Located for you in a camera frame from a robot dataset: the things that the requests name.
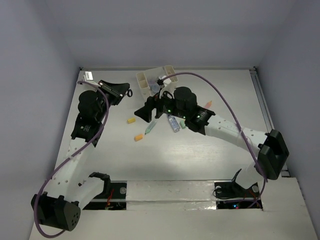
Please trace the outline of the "black handled scissors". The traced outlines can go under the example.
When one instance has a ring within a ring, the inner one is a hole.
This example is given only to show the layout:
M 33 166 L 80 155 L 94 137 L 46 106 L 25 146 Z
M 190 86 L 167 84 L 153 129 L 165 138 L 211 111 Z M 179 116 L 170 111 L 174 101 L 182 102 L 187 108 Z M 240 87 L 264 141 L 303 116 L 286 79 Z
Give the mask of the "black handled scissors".
M 125 95 L 131 98 L 133 96 L 133 91 L 131 89 L 128 89 Z

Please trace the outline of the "clear blue spray bottle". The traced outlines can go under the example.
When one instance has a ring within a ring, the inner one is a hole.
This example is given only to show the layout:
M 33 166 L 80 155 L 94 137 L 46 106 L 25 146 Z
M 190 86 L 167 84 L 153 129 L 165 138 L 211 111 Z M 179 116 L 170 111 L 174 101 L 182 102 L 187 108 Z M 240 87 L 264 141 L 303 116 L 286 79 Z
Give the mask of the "clear blue spray bottle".
M 181 127 L 179 123 L 177 122 L 176 118 L 173 115 L 168 114 L 167 115 L 168 122 L 173 130 L 174 133 L 177 133 L 180 131 Z

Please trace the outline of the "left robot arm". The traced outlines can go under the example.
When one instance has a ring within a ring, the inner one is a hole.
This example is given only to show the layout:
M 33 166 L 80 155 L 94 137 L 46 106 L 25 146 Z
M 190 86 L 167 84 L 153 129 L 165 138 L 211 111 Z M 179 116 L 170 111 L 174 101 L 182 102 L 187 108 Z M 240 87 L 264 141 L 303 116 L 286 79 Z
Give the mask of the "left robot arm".
M 51 235 L 45 233 L 42 226 L 60 231 L 52 235 L 53 238 L 70 232 L 92 199 L 112 194 L 110 176 L 98 171 L 89 173 L 85 165 L 97 147 L 110 107 L 118 105 L 125 96 L 133 95 L 129 83 L 82 80 L 78 84 L 91 88 L 78 97 L 78 115 L 67 153 L 31 200 L 35 227 L 46 238 Z

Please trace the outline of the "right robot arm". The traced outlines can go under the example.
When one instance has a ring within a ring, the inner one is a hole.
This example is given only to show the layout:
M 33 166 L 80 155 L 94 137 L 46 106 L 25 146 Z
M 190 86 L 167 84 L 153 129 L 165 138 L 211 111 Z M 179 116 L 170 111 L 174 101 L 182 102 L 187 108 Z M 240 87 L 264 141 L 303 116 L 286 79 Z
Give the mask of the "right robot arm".
M 199 106 L 196 95 L 188 87 L 178 87 L 173 93 L 161 90 L 148 97 L 144 106 L 134 114 L 149 123 L 153 118 L 152 112 L 157 119 L 163 114 L 181 118 L 189 130 L 224 140 L 247 150 L 254 157 L 253 163 L 239 170 L 230 183 L 230 190 L 235 196 L 242 196 L 256 182 L 277 180 L 289 157 L 283 135 L 278 130 L 257 131 L 228 121 Z

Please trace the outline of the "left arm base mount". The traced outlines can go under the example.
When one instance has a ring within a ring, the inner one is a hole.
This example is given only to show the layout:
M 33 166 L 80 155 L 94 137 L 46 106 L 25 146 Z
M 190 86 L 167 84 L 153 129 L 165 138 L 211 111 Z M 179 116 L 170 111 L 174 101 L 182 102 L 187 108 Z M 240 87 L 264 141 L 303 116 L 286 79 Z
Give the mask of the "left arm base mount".
M 103 190 L 83 208 L 84 210 L 118 211 L 127 209 L 126 181 L 111 181 L 109 175 L 100 172 L 93 172 L 89 177 L 103 181 Z

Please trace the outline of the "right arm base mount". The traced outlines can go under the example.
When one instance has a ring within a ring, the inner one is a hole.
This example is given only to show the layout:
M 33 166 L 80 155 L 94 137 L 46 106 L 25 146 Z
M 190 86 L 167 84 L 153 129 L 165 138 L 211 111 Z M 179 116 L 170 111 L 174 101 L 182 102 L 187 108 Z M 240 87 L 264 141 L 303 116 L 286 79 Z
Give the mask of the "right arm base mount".
M 241 170 L 238 170 L 229 181 L 214 183 L 212 195 L 216 198 L 218 210 L 263 209 L 261 193 L 257 183 L 245 189 L 236 183 Z

